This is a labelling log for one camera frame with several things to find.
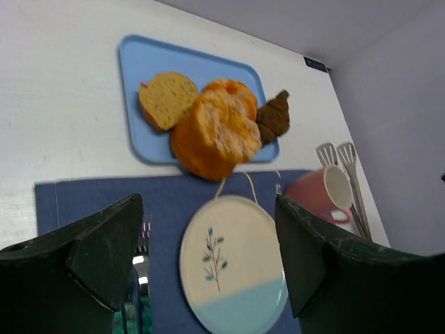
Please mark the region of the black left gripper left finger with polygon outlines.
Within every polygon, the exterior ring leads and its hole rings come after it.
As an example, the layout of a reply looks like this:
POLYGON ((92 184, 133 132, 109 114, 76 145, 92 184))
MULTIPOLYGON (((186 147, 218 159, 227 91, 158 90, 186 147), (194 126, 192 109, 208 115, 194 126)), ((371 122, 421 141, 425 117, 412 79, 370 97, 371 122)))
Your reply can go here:
POLYGON ((1 250, 2 333, 108 333, 143 220, 131 194, 91 216, 1 250))

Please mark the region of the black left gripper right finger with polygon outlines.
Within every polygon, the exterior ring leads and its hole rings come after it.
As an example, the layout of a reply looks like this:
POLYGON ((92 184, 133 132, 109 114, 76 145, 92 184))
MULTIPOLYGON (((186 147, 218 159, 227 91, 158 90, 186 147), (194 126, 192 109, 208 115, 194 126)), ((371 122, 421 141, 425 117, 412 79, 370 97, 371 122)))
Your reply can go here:
POLYGON ((358 237, 287 196, 275 200, 293 316, 303 333, 443 333, 444 256, 358 237))

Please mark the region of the brown chocolate croissant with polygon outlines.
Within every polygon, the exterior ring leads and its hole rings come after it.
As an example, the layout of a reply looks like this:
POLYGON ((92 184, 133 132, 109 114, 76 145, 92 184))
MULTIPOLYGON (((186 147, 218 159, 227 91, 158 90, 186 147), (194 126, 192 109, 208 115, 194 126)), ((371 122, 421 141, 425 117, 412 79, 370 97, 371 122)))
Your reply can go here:
POLYGON ((268 100, 257 110, 256 124, 263 146, 288 132, 290 128, 288 98, 288 91, 282 90, 275 98, 268 100))

